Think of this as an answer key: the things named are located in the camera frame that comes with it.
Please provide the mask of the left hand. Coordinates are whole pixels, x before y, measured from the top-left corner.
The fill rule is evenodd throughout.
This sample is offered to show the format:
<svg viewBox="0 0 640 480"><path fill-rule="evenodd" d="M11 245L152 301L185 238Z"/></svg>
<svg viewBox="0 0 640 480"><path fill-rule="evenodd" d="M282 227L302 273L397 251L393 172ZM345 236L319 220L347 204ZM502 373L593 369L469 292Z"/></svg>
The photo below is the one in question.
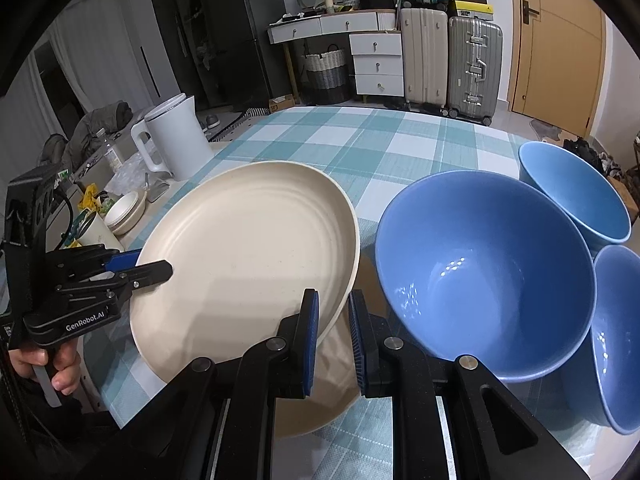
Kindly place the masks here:
<svg viewBox="0 0 640 480"><path fill-rule="evenodd" d="M51 385L63 396L69 396L76 391L80 382L81 357L77 346L78 340L72 339L61 344L52 354L34 344L23 344L18 349L10 350L9 356L17 374L32 380L36 380L35 366L47 366L52 362L55 374L51 378Z"/></svg>

